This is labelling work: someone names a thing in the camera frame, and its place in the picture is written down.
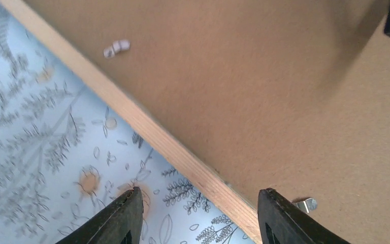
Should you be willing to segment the teal wooden picture frame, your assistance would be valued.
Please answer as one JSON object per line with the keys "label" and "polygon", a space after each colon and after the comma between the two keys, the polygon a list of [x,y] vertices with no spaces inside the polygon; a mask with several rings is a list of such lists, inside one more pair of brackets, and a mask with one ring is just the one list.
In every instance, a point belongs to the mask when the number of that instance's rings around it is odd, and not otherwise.
{"label": "teal wooden picture frame", "polygon": [[256,209],[247,199],[233,190],[212,167],[206,165],[187,149],[152,117],[143,105],[120,88],[25,1],[1,1],[0,4],[78,75],[179,173],[191,181],[251,240],[255,243],[262,243]]}

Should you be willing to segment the brown backing board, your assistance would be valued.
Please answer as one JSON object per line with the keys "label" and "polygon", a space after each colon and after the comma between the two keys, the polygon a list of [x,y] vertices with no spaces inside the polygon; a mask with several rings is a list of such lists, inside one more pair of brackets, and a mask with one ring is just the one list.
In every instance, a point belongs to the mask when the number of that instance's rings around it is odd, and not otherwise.
{"label": "brown backing board", "polygon": [[349,242],[390,243],[389,1],[28,4],[250,202],[311,196]]}

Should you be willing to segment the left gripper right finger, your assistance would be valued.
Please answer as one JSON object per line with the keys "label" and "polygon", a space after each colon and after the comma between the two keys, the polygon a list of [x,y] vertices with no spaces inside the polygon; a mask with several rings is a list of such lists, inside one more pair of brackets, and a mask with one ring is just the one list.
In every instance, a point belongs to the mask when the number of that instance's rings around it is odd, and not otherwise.
{"label": "left gripper right finger", "polygon": [[348,243],[273,188],[259,191],[257,213],[262,243]]}

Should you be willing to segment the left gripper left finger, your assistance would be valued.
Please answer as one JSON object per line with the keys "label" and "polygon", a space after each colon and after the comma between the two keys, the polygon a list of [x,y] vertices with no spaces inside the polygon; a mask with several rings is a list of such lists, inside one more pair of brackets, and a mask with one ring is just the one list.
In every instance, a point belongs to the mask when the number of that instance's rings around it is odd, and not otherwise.
{"label": "left gripper left finger", "polygon": [[139,243],[142,224],[142,191],[134,187],[56,244]]}

